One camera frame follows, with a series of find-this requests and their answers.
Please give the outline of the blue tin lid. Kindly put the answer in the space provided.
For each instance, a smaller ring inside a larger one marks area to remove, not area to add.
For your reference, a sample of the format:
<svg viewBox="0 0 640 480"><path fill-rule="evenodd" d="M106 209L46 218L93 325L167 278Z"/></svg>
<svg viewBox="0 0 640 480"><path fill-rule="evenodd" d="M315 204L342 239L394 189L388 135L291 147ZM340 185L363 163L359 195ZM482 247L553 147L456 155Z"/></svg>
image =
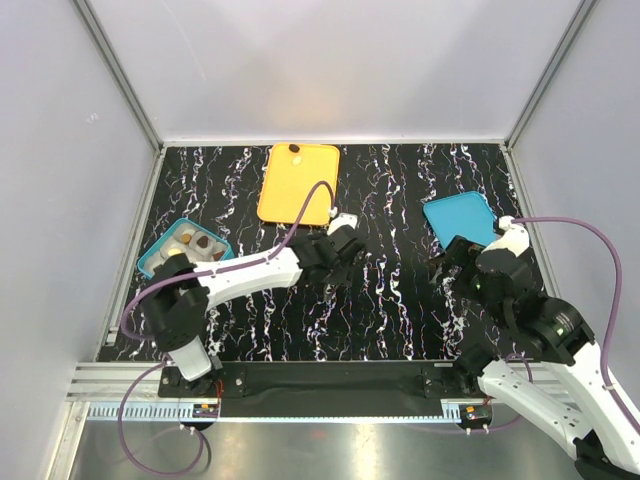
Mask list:
<svg viewBox="0 0 640 480"><path fill-rule="evenodd" d="M496 239L496 216L478 192L465 192L428 201L423 207L426 220L441 247L446 249L456 236L481 246Z"/></svg>

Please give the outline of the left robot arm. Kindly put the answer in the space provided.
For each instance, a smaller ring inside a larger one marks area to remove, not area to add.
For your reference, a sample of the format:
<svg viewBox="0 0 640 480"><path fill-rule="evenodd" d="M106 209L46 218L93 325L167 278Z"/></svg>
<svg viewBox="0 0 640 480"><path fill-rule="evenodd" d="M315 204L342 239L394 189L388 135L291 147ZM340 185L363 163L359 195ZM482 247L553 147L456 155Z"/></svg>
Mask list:
<svg viewBox="0 0 640 480"><path fill-rule="evenodd" d="M160 352L178 368L181 384L196 396L215 386L213 360L204 346L207 312L269 289L348 285L365 241L350 225L331 233L296 236L284 246L221 262L193 263L179 254L156 269L140 308Z"/></svg>

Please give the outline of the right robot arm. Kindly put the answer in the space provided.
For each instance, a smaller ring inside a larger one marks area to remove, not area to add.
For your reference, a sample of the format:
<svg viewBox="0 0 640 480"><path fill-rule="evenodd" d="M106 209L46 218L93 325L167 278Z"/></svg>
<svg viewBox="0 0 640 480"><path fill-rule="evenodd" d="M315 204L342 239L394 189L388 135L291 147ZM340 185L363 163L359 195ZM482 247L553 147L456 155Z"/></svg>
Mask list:
<svg viewBox="0 0 640 480"><path fill-rule="evenodd" d="M456 270L451 285L478 304L499 329L545 368L570 396L565 405L488 349L474 345L455 361L454 384L466 396L481 392L512 408L554 440L584 479L639 476L639 413L605 389L604 350L568 302L537 285L522 254L525 241L499 240L483 248L460 236L429 262L432 274Z"/></svg>

